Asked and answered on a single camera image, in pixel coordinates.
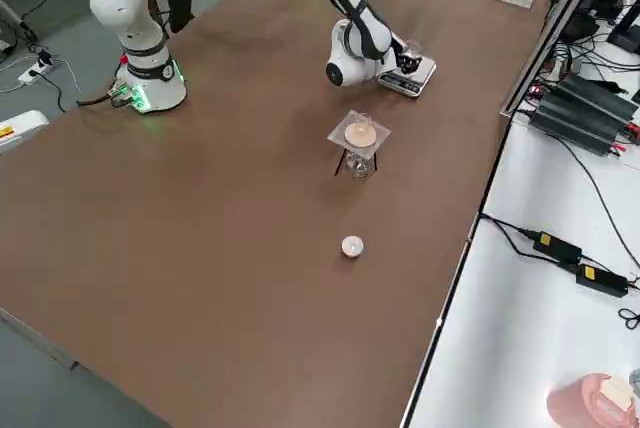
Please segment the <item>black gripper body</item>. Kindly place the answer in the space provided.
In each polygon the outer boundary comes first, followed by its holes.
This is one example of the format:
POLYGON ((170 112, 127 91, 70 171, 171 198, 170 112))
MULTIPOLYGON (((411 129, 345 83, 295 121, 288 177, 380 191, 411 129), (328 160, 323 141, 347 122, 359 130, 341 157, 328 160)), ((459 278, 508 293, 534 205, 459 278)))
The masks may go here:
POLYGON ((391 45, 384 57, 384 70, 393 71, 405 66, 406 43, 397 35, 391 36, 391 45))

